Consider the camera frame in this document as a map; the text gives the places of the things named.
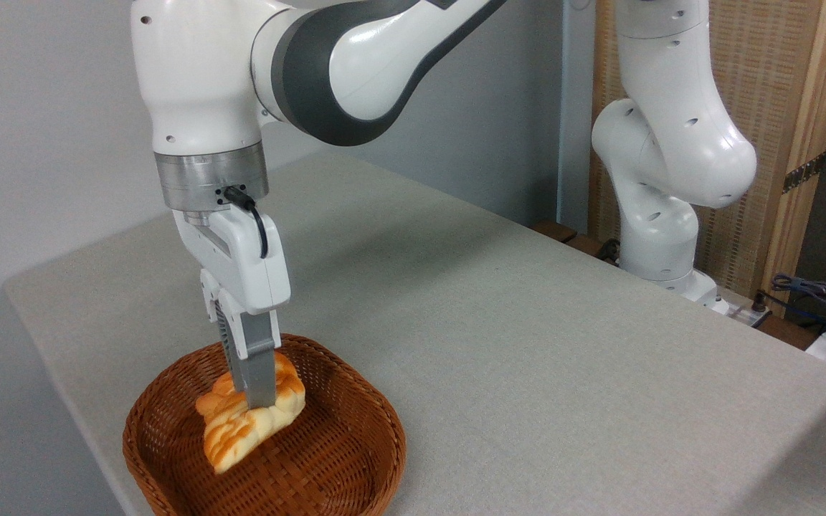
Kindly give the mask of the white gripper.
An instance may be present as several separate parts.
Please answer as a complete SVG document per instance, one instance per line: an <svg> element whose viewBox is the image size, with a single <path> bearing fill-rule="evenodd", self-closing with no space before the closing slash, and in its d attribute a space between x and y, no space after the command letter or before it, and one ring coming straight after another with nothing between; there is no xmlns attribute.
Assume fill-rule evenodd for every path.
<svg viewBox="0 0 826 516"><path fill-rule="evenodd" d="M209 213L208 226L190 224L177 210L173 215L184 246L203 267L204 306L210 321L219 328L236 392L245 394L250 409L275 405L275 349L281 346L281 335L273 308L288 303L291 297L275 222L261 215L267 236L267 254L262 258L261 235L250 212L217 210ZM230 316L230 326L219 301L221 287L250 313Z"/></svg>

